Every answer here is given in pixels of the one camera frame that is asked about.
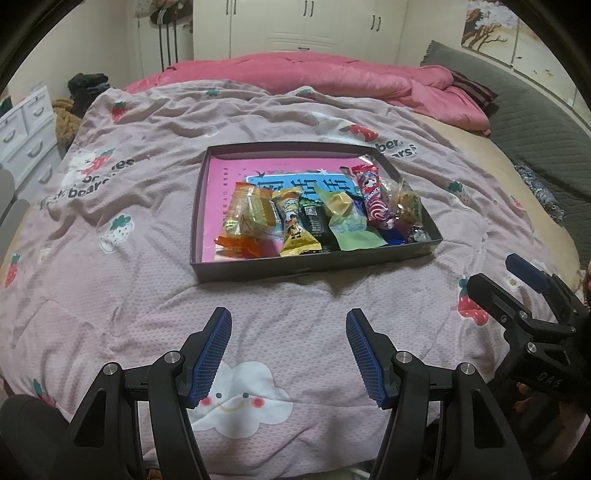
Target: green candy wrapper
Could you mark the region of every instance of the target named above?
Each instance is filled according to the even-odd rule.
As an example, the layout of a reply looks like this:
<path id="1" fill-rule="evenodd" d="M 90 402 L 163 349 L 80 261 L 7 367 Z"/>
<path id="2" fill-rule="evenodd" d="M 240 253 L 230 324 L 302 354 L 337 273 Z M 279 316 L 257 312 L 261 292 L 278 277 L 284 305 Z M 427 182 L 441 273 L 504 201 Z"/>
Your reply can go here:
<path id="1" fill-rule="evenodd" d="M 355 205 L 345 192 L 328 192 L 318 185 L 314 190 L 328 210 L 329 227 L 341 250 L 351 251 L 387 245 L 377 230 L 368 226 L 363 210 Z"/>

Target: white chest of drawers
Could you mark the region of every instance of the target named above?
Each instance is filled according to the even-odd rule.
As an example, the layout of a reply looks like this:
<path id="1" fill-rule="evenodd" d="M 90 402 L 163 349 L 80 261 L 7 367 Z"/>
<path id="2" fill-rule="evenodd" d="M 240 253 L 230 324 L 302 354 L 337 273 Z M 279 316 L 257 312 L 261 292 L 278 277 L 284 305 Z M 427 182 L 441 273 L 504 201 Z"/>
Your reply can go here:
<path id="1" fill-rule="evenodd" d="M 16 196 L 32 203 L 60 161 L 56 116 L 43 87 L 0 118 L 0 169 L 12 173 Z"/>

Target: bedspread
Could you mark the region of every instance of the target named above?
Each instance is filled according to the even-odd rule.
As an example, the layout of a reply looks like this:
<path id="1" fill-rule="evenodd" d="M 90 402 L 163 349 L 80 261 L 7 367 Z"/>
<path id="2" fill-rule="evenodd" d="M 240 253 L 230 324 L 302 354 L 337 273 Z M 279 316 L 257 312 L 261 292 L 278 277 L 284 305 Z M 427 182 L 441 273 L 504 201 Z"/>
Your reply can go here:
<path id="1" fill-rule="evenodd" d="M 445 67 L 380 65 L 322 53 L 257 53 L 229 60 L 182 61 L 164 73 L 133 83 L 127 91 L 137 93 L 155 86 L 207 79 L 249 83 L 273 95 L 310 85 L 326 95 L 377 98 L 390 105 L 407 106 L 465 130 L 490 128 L 477 104 L 452 86 L 452 74 Z"/>
<path id="2" fill-rule="evenodd" d="M 505 271 L 516 252 L 556 273 L 527 214 L 492 176 L 406 109 L 305 90 L 272 96 L 206 81 L 98 97 L 25 218 L 0 288 L 0 367 L 16 393 L 70 419 L 102 365 L 151 364 L 224 306 L 232 337 L 210 395 L 189 416 L 214 478 L 268 480 L 378 452 L 388 412 L 367 396 L 347 342 L 351 308 L 426 364 L 469 361 L 486 380 L 507 346 L 467 297 L 470 275 L 484 272 L 551 319 Z M 371 142 L 360 126 L 375 133 Z M 189 243 L 207 147 L 279 140 L 376 146 L 421 195 L 443 242 L 395 264 L 199 284 Z M 155 466 L 147 406 L 139 412 Z"/>

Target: cloud print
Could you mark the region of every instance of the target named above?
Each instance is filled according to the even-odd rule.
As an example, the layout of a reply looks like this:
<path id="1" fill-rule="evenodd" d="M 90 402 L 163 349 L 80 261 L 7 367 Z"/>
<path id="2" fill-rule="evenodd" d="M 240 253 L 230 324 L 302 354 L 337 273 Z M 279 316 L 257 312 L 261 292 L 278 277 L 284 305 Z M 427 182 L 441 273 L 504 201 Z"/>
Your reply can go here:
<path id="1" fill-rule="evenodd" d="M 261 423 L 286 421 L 292 408 L 265 364 L 244 362 L 231 368 L 221 362 L 209 395 L 189 410 L 189 419 L 194 431 L 216 429 L 228 438 L 243 439 L 254 435 Z"/>

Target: blue gripper pad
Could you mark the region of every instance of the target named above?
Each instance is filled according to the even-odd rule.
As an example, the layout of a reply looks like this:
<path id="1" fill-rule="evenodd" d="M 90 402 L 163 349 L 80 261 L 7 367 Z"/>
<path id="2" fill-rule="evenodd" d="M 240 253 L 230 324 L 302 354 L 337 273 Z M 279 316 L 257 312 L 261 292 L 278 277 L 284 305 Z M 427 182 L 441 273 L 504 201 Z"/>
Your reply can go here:
<path id="1" fill-rule="evenodd" d="M 207 397 L 232 334 L 232 314 L 218 307 L 201 332 L 189 336 L 181 353 L 185 356 L 178 395 L 185 408 L 195 408 Z"/>
<path id="2" fill-rule="evenodd" d="M 524 260 L 517 254 L 509 255 L 505 260 L 505 267 L 514 276 L 529 285 L 537 293 L 549 293 L 550 284 L 545 272 L 535 268 L 528 261 Z"/>
<path id="3" fill-rule="evenodd" d="M 373 331 L 359 309 L 347 314 L 346 331 L 369 398 L 384 410 L 392 408 L 398 396 L 393 380 L 400 380 L 392 370 L 394 346 L 385 335 Z"/>

